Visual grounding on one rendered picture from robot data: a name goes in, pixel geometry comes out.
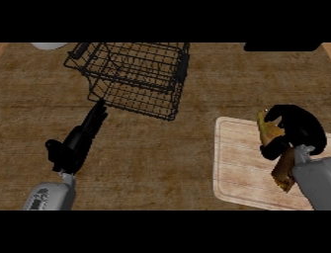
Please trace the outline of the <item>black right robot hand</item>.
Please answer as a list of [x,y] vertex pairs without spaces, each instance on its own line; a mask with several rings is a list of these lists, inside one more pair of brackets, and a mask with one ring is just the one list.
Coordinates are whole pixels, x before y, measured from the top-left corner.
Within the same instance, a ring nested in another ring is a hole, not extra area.
[[270,123],[281,118],[278,127],[284,135],[273,138],[267,145],[260,146],[261,155],[275,160],[292,146],[312,146],[310,155],[318,155],[326,146],[326,137],[322,125],[313,115],[295,105],[273,105],[264,116],[264,122]]

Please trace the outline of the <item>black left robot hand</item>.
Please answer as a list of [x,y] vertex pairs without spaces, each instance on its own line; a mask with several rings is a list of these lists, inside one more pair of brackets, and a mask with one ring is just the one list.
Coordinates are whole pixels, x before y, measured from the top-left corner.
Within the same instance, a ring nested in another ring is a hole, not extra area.
[[53,170],[74,174],[87,157],[91,140],[99,132],[106,119],[105,101],[99,100],[91,107],[83,123],[71,130],[63,142],[54,139],[46,141],[49,161],[53,163]]

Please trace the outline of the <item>yellow-brown pear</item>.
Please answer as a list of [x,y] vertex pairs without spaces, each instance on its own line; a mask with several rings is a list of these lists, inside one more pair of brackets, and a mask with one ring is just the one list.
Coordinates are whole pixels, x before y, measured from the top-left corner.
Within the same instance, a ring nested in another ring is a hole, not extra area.
[[[275,138],[284,136],[284,130],[275,125],[273,122],[264,121],[266,111],[257,111],[257,127],[260,132],[261,147],[267,147],[275,143]],[[272,170],[272,177],[276,185],[287,193],[294,184],[291,175],[291,168],[294,166],[294,149],[287,147],[279,154],[276,166]]]

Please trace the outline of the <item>pale wooden cutting board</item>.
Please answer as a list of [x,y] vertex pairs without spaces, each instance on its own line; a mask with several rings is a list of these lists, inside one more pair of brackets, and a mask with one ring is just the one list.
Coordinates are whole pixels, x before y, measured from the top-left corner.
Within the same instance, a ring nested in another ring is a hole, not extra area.
[[[216,120],[213,193],[219,200],[264,210],[310,211],[307,198],[294,182],[285,193],[275,183],[276,161],[263,157],[257,123],[227,117]],[[331,156],[331,134],[326,146],[312,159]]]

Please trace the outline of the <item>black appliance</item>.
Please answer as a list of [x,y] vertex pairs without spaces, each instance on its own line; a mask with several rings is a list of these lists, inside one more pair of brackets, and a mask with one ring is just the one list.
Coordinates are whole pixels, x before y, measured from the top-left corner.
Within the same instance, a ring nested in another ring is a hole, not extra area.
[[319,42],[279,43],[279,42],[245,42],[244,51],[313,51],[321,46]]

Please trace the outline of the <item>white round object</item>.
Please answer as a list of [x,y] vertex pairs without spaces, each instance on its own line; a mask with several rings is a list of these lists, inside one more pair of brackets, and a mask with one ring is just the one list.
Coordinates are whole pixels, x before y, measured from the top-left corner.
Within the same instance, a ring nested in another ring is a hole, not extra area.
[[63,47],[68,42],[31,42],[31,45],[40,50],[53,50]]

